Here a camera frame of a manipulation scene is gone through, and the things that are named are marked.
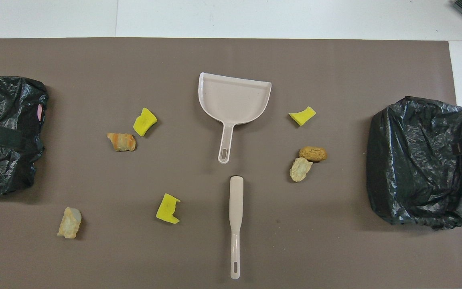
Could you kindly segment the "pale bread piece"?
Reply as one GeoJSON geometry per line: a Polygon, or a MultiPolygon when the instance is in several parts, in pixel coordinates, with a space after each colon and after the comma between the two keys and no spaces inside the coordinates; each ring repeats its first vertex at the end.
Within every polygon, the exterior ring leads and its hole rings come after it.
{"type": "Polygon", "coordinates": [[[294,159],[294,162],[289,169],[290,178],[294,182],[301,182],[306,178],[312,166],[313,162],[308,161],[304,157],[294,159]]]}
{"type": "Polygon", "coordinates": [[[82,214],[79,209],[66,207],[62,221],[59,225],[57,236],[64,238],[76,238],[82,222],[82,214]]]}

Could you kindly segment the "orange striped bread piece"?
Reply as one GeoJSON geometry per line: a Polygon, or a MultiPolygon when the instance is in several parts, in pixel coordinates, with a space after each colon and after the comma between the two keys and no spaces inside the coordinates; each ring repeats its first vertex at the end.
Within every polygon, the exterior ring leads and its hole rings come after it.
{"type": "Polygon", "coordinates": [[[132,134],[107,133],[106,137],[110,139],[115,151],[134,151],[136,149],[136,140],[132,134]]]}

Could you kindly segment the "yellow sponge piece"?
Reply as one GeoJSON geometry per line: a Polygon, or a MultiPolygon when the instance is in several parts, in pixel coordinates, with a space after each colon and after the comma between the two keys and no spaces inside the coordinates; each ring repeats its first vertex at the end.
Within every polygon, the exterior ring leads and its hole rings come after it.
{"type": "Polygon", "coordinates": [[[170,224],[177,224],[180,220],[174,215],[176,212],[177,203],[181,203],[176,197],[165,193],[163,199],[159,205],[158,210],[156,211],[156,218],[168,222],[170,224]]]}
{"type": "Polygon", "coordinates": [[[148,108],[142,108],[140,115],[134,121],[133,129],[139,136],[145,136],[157,121],[157,117],[148,108]]]}
{"type": "Polygon", "coordinates": [[[304,110],[301,110],[297,113],[288,113],[288,116],[295,121],[295,123],[300,127],[306,124],[311,118],[316,115],[316,111],[307,106],[304,110]]]}

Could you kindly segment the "brown round bread piece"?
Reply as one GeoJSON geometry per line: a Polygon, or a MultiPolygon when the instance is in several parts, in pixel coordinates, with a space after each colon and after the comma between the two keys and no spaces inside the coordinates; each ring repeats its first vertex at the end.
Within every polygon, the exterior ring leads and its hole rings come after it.
{"type": "Polygon", "coordinates": [[[311,162],[321,162],[328,159],[328,152],[323,147],[306,146],[299,150],[299,157],[311,162]]]}

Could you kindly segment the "beige plastic dustpan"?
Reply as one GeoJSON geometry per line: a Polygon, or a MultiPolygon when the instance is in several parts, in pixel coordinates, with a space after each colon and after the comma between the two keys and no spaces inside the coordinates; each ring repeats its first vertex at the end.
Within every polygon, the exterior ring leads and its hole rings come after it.
{"type": "Polygon", "coordinates": [[[268,105],[271,89],[272,83],[267,81],[200,73],[200,106],[223,126],[217,157],[219,163],[229,162],[234,127],[261,116],[268,105]]]}

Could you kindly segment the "beige hand brush black bristles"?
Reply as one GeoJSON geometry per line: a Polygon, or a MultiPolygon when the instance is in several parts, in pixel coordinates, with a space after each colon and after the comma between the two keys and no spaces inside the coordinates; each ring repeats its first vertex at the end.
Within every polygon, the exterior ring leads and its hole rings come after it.
{"type": "Polygon", "coordinates": [[[231,228],[231,270],[233,280],[240,278],[240,230],[243,220],[243,178],[232,176],[229,187],[229,223],[231,228]]]}

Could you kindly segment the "black bag bin pink spot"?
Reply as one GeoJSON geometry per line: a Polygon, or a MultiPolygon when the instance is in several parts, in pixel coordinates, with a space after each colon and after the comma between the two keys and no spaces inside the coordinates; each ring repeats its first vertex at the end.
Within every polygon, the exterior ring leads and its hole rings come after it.
{"type": "Polygon", "coordinates": [[[0,196],[29,188],[35,162],[45,150],[41,130],[49,95],[40,81],[27,77],[0,77],[0,126],[18,130],[24,148],[0,147],[0,196]]]}

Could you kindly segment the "black trash bag bin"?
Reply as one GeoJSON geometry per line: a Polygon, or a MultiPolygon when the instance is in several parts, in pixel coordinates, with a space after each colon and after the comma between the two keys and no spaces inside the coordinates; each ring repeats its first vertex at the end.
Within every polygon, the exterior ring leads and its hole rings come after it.
{"type": "Polygon", "coordinates": [[[371,209],[392,224],[462,227],[462,107],[407,96],[372,117],[366,185],[371,209]]]}

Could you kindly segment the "brown table mat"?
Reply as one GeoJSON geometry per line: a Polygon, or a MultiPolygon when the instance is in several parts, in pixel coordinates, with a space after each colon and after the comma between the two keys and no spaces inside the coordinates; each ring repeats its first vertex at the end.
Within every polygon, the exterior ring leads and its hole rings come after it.
{"type": "Polygon", "coordinates": [[[0,289],[462,288],[462,228],[393,226],[370,208],[374,114],[403,97],[455,102],[447,42],[287,39],[0,39],[0,76],[50,95],[35,184],[0,197],[0,289]],[[260,117],[223,126],[200,73],[272,83],[260,117]],[[288,113],[310,106],[298,126],[288,113]],[[142,108],[158,119],[133,129],[142,108]],[[132,134],[115,151],[107,133],[132,134]],[[323,147],[305,179],[299,150],[323,147]],[[229,187],[243,178],[240,278],[229,187]],[[168,193],[170,224],[156,218],[168,193]],[[66,207],[82,222],[57,236],[66,207]]]}

